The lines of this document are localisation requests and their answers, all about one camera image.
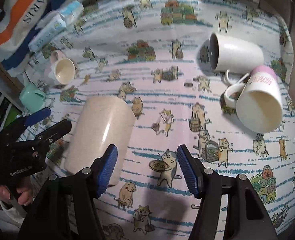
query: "green object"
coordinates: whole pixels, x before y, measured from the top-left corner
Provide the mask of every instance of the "green object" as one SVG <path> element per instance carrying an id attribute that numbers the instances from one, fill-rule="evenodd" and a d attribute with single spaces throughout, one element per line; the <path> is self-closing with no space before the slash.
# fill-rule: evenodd
<path id="1" fill-rule="evenodd" d="M 5 120 L 5 123 L 4 123 L 4 128 L 7 127 L 10 123 L 12 123 L 15 119 L 16 119 L 16 116 L 18 114 L 22 114 L 20 111 L 18 111 L 16 109 L 16 107 L 12 106 L 11 107 L 11 110 L 9 111 L 9 114 Z"/>
<path id="2" fill-rule="evenodd" d="M 22 104 L 35 113 L 40 110 L 45 99 L 45 93 L 37 88 L 32 83 L 29 83 L 20 93 L 20 100 Z"/>

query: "metal screw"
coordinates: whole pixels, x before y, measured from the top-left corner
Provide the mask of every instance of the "metal screw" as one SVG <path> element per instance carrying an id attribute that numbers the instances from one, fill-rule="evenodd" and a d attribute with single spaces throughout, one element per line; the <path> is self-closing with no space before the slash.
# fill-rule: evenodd
<path id="1" fill-rule="evenodd" d="M 57 175 L 52 174 L 49 176 L 49 180 L 55 180 L 57 178 Z"/>
<path id="2" fill-rule="evenodd" d="M 82 173 L 83 174 L 89 174 L 91 172 L 91 169 L 90 168 L 84 168 L 83 170 L 82 170 Z"/>
<path id="3" fill-rule="evenodd" d="M 246 180 L 246 175 L 244 175 L 244 174 L 239 174 L 239 179 L 241 179 L 241 180 Z"/>
<path id="4" fill-rule="evenodd" d="M 205 168 L 205 169 L 204 169 L 204 172 L 205 172 L 206 174 L 211 175 L 211 174 L 213 173 L 213 170 L 212 170 L 211 168 Z"/>

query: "brown basket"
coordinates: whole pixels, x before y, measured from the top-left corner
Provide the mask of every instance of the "brown basket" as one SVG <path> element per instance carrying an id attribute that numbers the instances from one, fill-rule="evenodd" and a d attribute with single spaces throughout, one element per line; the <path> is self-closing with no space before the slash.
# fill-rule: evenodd
<path id="1" fill-rule="evenodd" d="M 189 127 L 192 132 L 199 132 L 202 128 L 202 124 L 199 118 L 191 118 L 189 122 Z"/>

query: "white mug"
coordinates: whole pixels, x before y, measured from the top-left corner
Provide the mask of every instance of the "white mug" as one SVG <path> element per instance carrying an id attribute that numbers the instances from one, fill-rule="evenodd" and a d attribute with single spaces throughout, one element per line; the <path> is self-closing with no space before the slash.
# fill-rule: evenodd
<path id="1" fill-rule="evenodd" d="M 246 84 L 230 86 L 224 94 L 227 106 L 233 107 L 230 95 L 235 92 L 241 92 L 235 100 L 235 108 L 244 126 L 262 134 L 279 127 L 282 121 L 282 99 L 277 76 L 271 68 L 259 66 L 251 72 Z"/>
<path id="2" fill-rule="evenodd" d="M 254 43 L 212 33 L 209 45 L 210 65 L 214 72 L 245 74 L 262 65 L 263 52 Z"/>
<path id="3" fill-rule="evenodd" d="M 73 61 L 67 58 L 60 50 L 54 50 L 50 56 L 51 65 L 44 71 L 47 85 L 67 85 L 75 76 Z"/>

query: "tablecloth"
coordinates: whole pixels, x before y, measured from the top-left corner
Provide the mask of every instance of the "tablecloth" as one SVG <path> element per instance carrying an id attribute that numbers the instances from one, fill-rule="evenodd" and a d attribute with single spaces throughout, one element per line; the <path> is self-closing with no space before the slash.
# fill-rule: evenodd
<path id="1" fill-rule="evenodd" d="M 42 71 L 54 49 L 61 49 L 78 68 L 68 89 L 47 91 L 45 105 L 51 116 L 21 137 L 32 139 L 63 118 L 73 124 L 69 134 L 51 145 L 48 168 L 33 176 L 35 191 L 49 174 L 67 175 L 65 149 L 86 98 L 115 95 L 132 107 L 137 121 L 120 182 L 95 200 L 107 239 L 189 236 L 200 200 L 182 177 L 176 158 L 180 144 L 219 174 L 246 174 L 277 233 L 285 230 L 295 219 L 295 108 L 287 93 L 293 49 L 280 21 L 232 0 L 100 3 L 74 30 L 54 38 L 27 70 L 31 81 L 46 88 Z M 283 121 L 274 132 L 248 130 L 225 106 L 222 93 L 227 86 L 209 64 L 212 32 L 258 44 L 265 64 L 276 70 Z M 225 150 L 218 153 L 222 145 Z M 156 171 L 153 164 L 158 160 L 169 169 Z M 223 237 L 226 206 L 223 196 L 216 239 Z M 75 230 L 72 199 L 69 213 Z"/>

